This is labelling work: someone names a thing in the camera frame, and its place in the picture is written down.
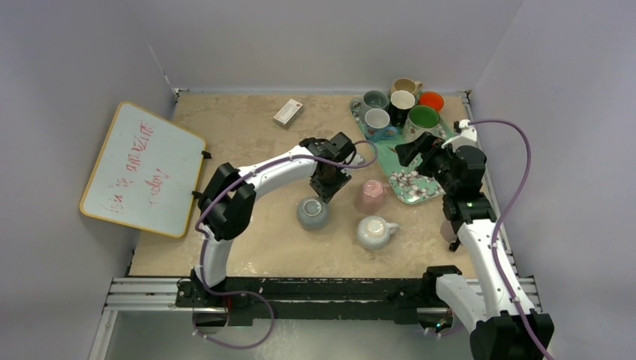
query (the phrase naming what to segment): whiteboard frame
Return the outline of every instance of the whiteboard frame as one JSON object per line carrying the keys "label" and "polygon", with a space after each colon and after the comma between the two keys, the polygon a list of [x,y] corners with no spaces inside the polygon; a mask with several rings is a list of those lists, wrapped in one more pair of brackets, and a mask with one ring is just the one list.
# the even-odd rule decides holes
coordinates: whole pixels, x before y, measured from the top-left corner
{"label": "whiteboard frame", "polygon": [[[145,113],[148,113],[156,118],[158,118],[159,120],[163,121],[163,122],[167,122],[168,124],[175,126],[183,131],[186,131],[192,135],[194,135],[195,137],[198,137],[199,139],[201,139],[201,141],[203,141],[203,150],[207,149],[208,144],[206,143],[206,140],[203,139],[201,136],[193,133],[192,131],[186,129],[185,127],[182,127],[179,124],[175,124],[174,122],[165,119],[163,116],[157,115],[156,113],[144,109],[141,106],[135,104],[135,103],[131,103],[130,101],[122,101],[121,103],[119,103],[119,105],[117,106],[117,111],[115,111],[115,115],[112,117],[112,121],[110,122],[110,127],[108,128],[108,132],[106,133],[106,139],[104,139],[101,149],[100,149],[100,153],[97,156],[97,160],[95,161],[95,165],[93,166],[93,170],[91,171],[91,177],[88,179],[88,184],[86,185],[86,188],[84,189],[84,194],[82,195],[82,200],[79,202],[79,211],[82,212],[82,214],[84,214],[85,216],[88,216],[89,218],[95,218],[95,219],[99,219],[99,220],[103,220],[103,221],[108,221],[110,223],[115,223],[115,224],[119,224],[119,225],[124,225],[126,227],[132,227],[134,229],[139,229],[139,230],[144,230],[144,231],[149,231],[151,233],[157,233],[157,234],[161,234],[161,235],[165,235],[165,236],[169,236],[171,238],[181,238],[183,237],[186,232],[188,231],[188,225],[190,224],[190,213],[192,210],[192,204],[194,202],[194,195],[192,196],[192,199],[190,201],[190,213],[187,214],[186,217],[186,221],[185,221],[185,225],[183,227],[183,232],[181,232],[181,234],[179,235],[174,235],[174,234],[169,234],[167,232],[159,232],[157,230],[154,229],[148,229],[142,226],[138,226],[134,223],[126,223],[124,221],[120,221],[120,220],[113,220],[110,219],[108,217],[101,217],[99,215],[95,215],[95,214],[91,214],[87,211],[84,210],[84,200],[86,200],[86,195],[89,193],[89,189],[91,188],[91,185],[93,183],[93,178],[95,177],[95,173],[97,172],[98,166],[100,164],[101,161],[101,157],[104,154],[104,149],[106,148],[106,144],[108,143],[108,140],[110,139],[110,133],[113,131],[113,127],[115,126],[115,121],[117,120],[117,116],[119,116],[119,110],[124,106],[124,105],[131,105],[132,107],[136,107],[138,110],[142,110]],[[199,163],[199,172],[196,174],[196,181],[194,182],[194,188],[192,189],[192,191],[196,191],[197,190],[197,184],[199,183],[199,177],[201,176],[201,169],[203,168],[203,154],[201,154],[201,161]]]}

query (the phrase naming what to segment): pink cup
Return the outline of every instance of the pink cup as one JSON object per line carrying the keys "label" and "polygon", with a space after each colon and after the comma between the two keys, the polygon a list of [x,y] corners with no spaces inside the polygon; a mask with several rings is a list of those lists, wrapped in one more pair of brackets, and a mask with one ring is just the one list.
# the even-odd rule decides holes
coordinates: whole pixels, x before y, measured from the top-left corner
{"label": "pink cup", "polygon": [[385,188],[388,184],[383,184],[377,180],[369,180],[362,184],[362,189],[355,198],[355,208],[365,215],[373,215],[382,207],[384,201]]}

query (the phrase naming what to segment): teacup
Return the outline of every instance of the teacup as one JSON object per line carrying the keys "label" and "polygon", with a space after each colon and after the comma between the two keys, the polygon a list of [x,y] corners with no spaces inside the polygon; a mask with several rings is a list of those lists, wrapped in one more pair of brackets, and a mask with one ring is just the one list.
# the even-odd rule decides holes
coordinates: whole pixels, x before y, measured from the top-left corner
{"label": "teacup", "polygon": [[367,216],[358,223],[358,242],[367,250],[378,250],[399,228],[400,225],[389,223],[380,216]]}

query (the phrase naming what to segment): pill box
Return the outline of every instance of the pill box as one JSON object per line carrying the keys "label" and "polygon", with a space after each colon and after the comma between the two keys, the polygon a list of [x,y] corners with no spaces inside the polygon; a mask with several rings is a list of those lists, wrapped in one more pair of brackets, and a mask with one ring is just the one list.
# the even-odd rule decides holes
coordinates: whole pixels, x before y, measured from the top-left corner
{"label": "pill box", "polygon": [[274,115],[274,122],[284,128],[287,129],[290,124],[302,113],[303,106],[301,103],[294,99],[289,99],[285,106],[280,109],[276,115]]}

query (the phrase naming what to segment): cup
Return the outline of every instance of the cup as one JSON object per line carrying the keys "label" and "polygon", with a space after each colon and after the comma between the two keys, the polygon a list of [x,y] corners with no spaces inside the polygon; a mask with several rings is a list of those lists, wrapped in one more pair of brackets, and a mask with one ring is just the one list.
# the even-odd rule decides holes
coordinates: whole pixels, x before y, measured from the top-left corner
{"label": "cup", "polygon": [[394,92],[399,92],[400,90],[404,90],[405,92],[410,92],[411,95],[417,96],[418,92],[422,89],[422,82],[415,81],[403,77],[401,79],[397,79],[391,85],[390,95],[393,95]]}
{"label": "cup", "polygon": [[367,216],[358,223],[358,242],[367,250],[378,250],[389,242],[400,225],[389,223],[380,216]]}
{"label": "cup", "polygon": [[354,97],[349,102],[351,113],[358,113],[360,120],[365,119],[367,111],[371,109],[383,109],[389,105],[389,97],[385,93],[377,90],[368,91],[360,97]]}
{"label": "cup", "polygon": [[377,180],[369,180],[362,184],[362,189],[355,198],[355,208],[365,215],[373,215],[382,207],[384,194],[389,184]]}
{"label": "cup", "polygon": [[382,109],[371,109],[364,115],[364,137],[374,143],[398,135],[398,129],[389,125],[391,118]]}
{"label": "cup", "polygon": [[419,95],[418,104],[432,107],[438,113],[444,107],[444,98],[442,95],[433,91],[424,91]]}
{"label": "cup", "polygon": [[388,115],[391,118],[391,125],[404,125],[409,115],[409,110],[415,105],[416,97],[408,91],[397,90],[391,94],[391,101],[388,104]]}
{"label": "cup", "polygon": [[296,219],[307,231],[322,229],[327,224],[329,208],[326,202],[317,197],[305,197],[296,207]]}
{"label": "cup", "polygon": [[410,143],[440,123],[440,114],[430,106],[418,105],[409,111],[402,137]]}

